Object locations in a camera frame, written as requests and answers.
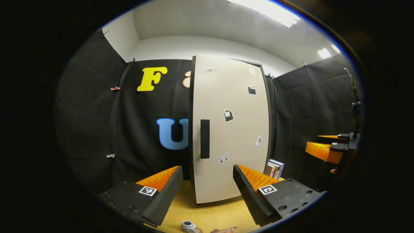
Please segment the paper sticker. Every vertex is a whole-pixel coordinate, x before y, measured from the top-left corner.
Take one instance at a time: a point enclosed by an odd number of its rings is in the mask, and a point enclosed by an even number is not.
[[[229,109],[224,110],[224,121],[229,122],[234,120],[233,113]]]
[[[269,193],[273,193],[277,191],[277,189],[275,189],[275,187],[273,187],[272,185],[261,187],[259,188],[259,190],[263,193],[263,195],[267,195]]]
[[[262,137],[258,136],[258,141],[255,143],[255,146],[261,146],[262,145]]]
[[[204,71],[204,73],[210,73],[210,72],[216,72],[217,71],[217,68],[207,68],[207,69],[204,69],[203,70]]]
[[[249,65],[249,72],[250,72],[252,75],[256,75],[255,67],[254,67],[253,65]]]
[[[247,87],[247,89],[249,90],[249,94],[252,94],[252,95],[256,94],[256,87],[255,86]]]
[[[185,78],[183,80],[183,86],[186,87],[186,88],[190,88],[190,77]]]
[[[229,158],[227,157],[227,152],[224,153],[223,157],[216,157],[216,159],[220,161],[220,163],[224,163],[225,161],[229,160]]]
[[[154,195],[155,191],[156,191],[156,189],[153,189],[153,188],[150,188],[150,187],[146,187],[146,186],[144,186],[144,187],[143,187],[143,188],[139,191],[139,193],[142,193],[142,194],[145,194],[145,195],[148,195],[148,196],[152,196],[152,195]]]

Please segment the wooden table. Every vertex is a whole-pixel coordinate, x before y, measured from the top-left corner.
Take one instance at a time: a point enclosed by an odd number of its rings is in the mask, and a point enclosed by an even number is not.
[[[260,227],[255,224],[241,196],[197,205],[189,180],[182,181],[163,223],[156,229],[166,233],[183,233],[181,222],[184,220],[193,222],[203,233],[231,227],[237,227],[235,233],[246,233]]]

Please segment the white door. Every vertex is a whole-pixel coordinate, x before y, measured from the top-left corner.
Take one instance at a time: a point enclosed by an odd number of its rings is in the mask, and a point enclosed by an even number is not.
[[[239,196],[233,165],[263,172],[268,155],[270,109],[262,70],[198,53],[193,72],[190,130],[197,203]]]

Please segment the white wall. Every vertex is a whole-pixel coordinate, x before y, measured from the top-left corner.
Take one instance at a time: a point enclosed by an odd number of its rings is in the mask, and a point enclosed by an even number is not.
[[[196,53],[260,63],[263,65],[265,74],[270,73],[275,77],[296,69],[292,64],[263,50],[234,41],[206,36],[164,36],[140,40],[135,44],[128,59],[132,60],[132,57],[135,57],[137,61],[191,60]]]
[[[131,51],[140,41],[134,23],[134,11],[130,10],[118,18],[112,20],[102,27],[105,38],[124,59],[125,62],[132,61]]]

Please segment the small cup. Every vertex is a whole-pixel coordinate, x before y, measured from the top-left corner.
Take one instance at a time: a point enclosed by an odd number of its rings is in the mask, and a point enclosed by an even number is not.
[[[188,232],[188,233],[199,233],[200,232],[200,229],[198,229],[198,227],[191,221],[182,221],[181,227],[183,228],[185,232]]]

